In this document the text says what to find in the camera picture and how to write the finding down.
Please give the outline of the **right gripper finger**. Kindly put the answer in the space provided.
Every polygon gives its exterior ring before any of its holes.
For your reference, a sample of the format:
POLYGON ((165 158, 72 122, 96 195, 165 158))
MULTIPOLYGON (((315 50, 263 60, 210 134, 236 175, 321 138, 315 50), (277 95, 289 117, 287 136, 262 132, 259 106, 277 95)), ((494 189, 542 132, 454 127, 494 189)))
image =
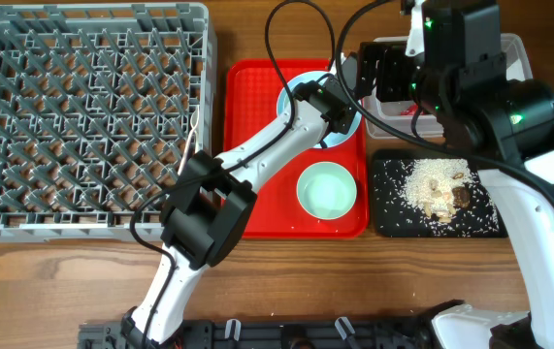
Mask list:
POLYGON ((380 60, 380 44, 364 42, 360 45, 357 56, 356 96, 370 96, 375 88, 377 63, 380 60))
POLYGON ((406 55, 404 43, 382 43, 378 63, 377 99, 402 102, 410 99, 414 60, 406 55))

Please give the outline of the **light blue plate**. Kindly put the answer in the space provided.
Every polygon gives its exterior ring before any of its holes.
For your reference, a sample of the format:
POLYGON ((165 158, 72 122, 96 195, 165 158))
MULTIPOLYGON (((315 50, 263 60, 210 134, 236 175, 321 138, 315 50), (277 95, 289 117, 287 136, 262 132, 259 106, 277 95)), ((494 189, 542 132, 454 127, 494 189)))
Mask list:
MULTIPOLYGON (((296 76, 295 78, 291 79, 287 83, 287 85, 291 91, 294 91, 294 88, 300 83, 316 80, 320 85, 324 85, 327 83, 329 79, 332 79, 333 77, 334 77, 333 74, 329 72, 309 71, 309 72, 302 73, 296 76)), ((282 88, 277 97, 277 115, 280 115, 284 110, 289 110, 289 99, 286 95, 285 89, 282 88)), ((362 115, 360 112, 357 112, 354 115, 350 128, 345 134, 330 133, 314 148, 325 149, 325 148, 331 148, 331 147, 338 146, 342 143, 345 143, 358 130, 361 120, 362 120, 362 115)))

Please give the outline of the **green bowl with food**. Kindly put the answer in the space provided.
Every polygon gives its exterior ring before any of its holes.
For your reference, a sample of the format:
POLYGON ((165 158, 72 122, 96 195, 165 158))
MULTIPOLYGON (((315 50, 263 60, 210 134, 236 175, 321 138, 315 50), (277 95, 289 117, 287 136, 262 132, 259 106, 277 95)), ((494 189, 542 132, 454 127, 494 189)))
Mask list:
POLYGON ((296 196, 309 215, 320 220, 335 220, 353 208, 357 185, 344 166, 334 162, 317 162, 300 174, 296 196))

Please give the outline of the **white plastic spoon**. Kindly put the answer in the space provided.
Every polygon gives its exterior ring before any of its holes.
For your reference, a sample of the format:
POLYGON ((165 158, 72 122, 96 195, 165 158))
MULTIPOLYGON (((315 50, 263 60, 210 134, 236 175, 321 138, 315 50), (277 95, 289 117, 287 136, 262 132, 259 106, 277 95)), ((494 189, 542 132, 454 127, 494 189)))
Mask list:
POLYGON ((197 136, 197 128, 199 126, 199 109, 196 109, 191 116, 189 117, 190 130, 184 145, 183 154, 179 162, 178 174, 180 175, 187 163, 187 160, 190 158, 191 154, 194 152, 193 141, 197 136))

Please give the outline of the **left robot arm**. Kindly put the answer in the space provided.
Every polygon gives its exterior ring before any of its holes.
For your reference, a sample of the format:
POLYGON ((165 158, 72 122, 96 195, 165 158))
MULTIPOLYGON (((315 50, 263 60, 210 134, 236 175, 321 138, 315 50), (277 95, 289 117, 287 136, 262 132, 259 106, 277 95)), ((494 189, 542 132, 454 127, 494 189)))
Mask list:
POLYGON ((289 162, 331 133, 349 131, 354 112, 347 98, 357 79, 355 57, 340 57, 327 78, 291 88, 290 109, 246 142, 217 156, 199 151, 178 182, 157 193, 161 264, 143 302, 122 321, 135 348, 159 348, 179 329, 203 273, 239 243, 260 189, 289 162))

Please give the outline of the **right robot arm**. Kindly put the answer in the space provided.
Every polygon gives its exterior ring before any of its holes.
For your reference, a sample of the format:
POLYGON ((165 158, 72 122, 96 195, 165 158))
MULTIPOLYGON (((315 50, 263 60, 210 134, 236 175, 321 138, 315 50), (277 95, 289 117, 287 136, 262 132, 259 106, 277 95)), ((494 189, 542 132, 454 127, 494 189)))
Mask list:
POLYGON ((526 286, 527 312, 467 304, 436 314, 442 348, 554 348, 554 92, 510 79, 494 1, 406 1, 396 57, 362 47, 357 93, 411 99, 441 124, 447 153, 478 164, 526 286))

